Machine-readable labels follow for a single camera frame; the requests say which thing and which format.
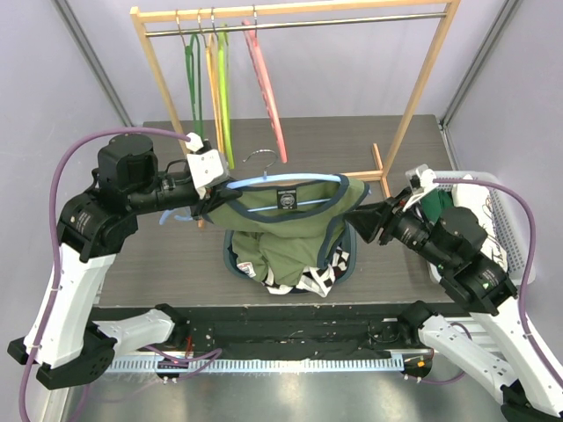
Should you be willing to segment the light blue hanger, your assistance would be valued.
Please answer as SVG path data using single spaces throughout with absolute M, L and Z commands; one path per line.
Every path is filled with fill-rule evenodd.
M 250 156 L 248 156 L 243 161 L 246 162 L 252 156 L 258 155 L 260 153 L 274 153 L 274 152 L 271 149 L 259 149 L 253 151 L 253 153 L 250 154 Z M 313 173 L 313 172 L 301 172 L 301 173 L 293 172 L 293 173 L 268 175 L 267 173 L 268 166 L 265 167 L 262 176 L 231 181 L 226 183 L 224 187 L 234 190 L 234 189 L 241 189 L 243 187 L 250 187 L 250 186 L 260 186 L 260 187 L 282 186 L 282 183 L 284 185 L 289 184 L 291 186 L 297 184 L 297 182 L 304 182 L 304 181 L 323 181 L 323 182 L 341 181 L 341 177 L 337 174 L 324 174 L 324 173 Z M 194 220 L 193 217 L 187 215 L 187 212 L 186 215 L 177 215 L 178 210 L 179 208 L 164 211 L 159 218 L 158 221 L 159 225 L 161 226 L 164 225 L 171 216 L 173 216 L 175 220 L 181 222 L 191 222 Z

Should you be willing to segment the olive green tank top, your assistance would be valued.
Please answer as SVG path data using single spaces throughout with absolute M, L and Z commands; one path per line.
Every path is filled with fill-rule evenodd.
M 321 267 L 347 225 L 345 213 L 355 210 L 370 193 L 365 182 L 338 175 L 340 182 L 243 187 L 240 198 L 203 218 L 226 231 L 261 235 L 262 248 L 275 239 L 301 238 L 308 264 Z

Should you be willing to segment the striped black white tank top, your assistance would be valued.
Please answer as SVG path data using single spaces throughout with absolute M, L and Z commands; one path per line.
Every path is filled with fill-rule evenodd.
M 340 246 L 329 254 L 324 266 L 306 264 L 304 256 L 273 255 L 271 258 L 237 258 L 235 268 L 257 281 L 271 295 L 312 293 L 326 298 L 351 267 L 352 255 Z

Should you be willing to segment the orange yellow hanger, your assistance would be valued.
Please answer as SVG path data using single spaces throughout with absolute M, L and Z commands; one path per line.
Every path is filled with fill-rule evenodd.
M 216 64 L 216 42 L 214 41 L 214 36 L 206 36 L 203 34 L 201 26 L 201 15 L 198 15 L 198 26 L 205 44 L 205 55 L 208 70 L 208 80 L 212 98 L 213 114 L 215 120 L 216 129 L 216 142 L 217 148 L 220 152 L 225 152 L 224 138 L 223 138 L 223 125 L 222 125 L 222 115 L 220 107 L 220 96 L 219 96 L 219 83 L 217 75 L 217 64 Z

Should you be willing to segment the green velvet hanger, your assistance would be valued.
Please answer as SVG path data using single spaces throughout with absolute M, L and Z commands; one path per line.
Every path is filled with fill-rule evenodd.
M 189 92 L 190 106 L 192 112 L 192 122 L 194 132 L 204 137 L 204 125 L 202 118 L 202 98 L 201 98 L 201 43 L 198 35 L 190 35 L 188 42 L 183 34 L 180 35 L 184 47 L 186 80 Z

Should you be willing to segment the neon yellow hanger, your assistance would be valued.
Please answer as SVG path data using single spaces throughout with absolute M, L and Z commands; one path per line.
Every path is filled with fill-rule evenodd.
M 223 153 L 227 157 L 231 169 L 235 168 L 235 159 L 231 141 L 230 98 L 229 98 L 229 42 L 226 32 L 216 29 L 214 8 L 211 8 L 211 21 L 216 35 L 216 81 L 218 89 L 218 105 L 222 129 Z

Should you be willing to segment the pink hanger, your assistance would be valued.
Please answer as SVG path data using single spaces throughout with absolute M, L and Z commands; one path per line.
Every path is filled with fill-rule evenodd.
M 274 89 L 271 84 L 267 65 L 264 60 L 260 43 L 258 40 L 258 13 L 256 6 L 252 7 L 253 29 L 244 30 L 245 42 L 251 57 L 254 72 L 260 87 L 260 92 L 265 103 L 265 108 L 274 132 L 279 158 L 285 164 L 288 162 L 288 153 L 282 132 L 282 125 L 275 102 Z

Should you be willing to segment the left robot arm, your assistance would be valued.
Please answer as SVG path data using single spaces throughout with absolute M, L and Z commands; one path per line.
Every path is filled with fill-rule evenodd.
M 193 133 L 185 145 L 183 169 L 160 171 L 145 133 L 116 135 L 98 153 L 92 184 L 62 208 L 55 229 L 57 259 L 40 313 L 29 333 L 8 346 L 18 363 L 37 366 L 45 388 L 85 385 L 117 357 L 152 345 L 176 351 L 186 343 L 188 322 L 167 304 L 114 323 L 91 320 L 106 273 L 136 233 L 139 215 L 201 210 L 237 197 L 226 185 L 224 155 Z

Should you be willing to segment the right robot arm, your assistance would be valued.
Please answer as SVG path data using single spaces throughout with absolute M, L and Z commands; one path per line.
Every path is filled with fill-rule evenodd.
M 560 421 L 562 366 L 525 319 L 523 287 L 482 252 L 487 233 L 478 217 L 466 207 L 449 207 L 431 224 L 413 212 L 410 197 L 404 189 L 397 197 L 357 207 L 345 219 L 365 243 L 398 240 L 435 266 L 447 296 L 501 354 L 468 339 L 423 301 L 398 316 L 400 342 L 442 354 L 487 390 L 508 421 Z

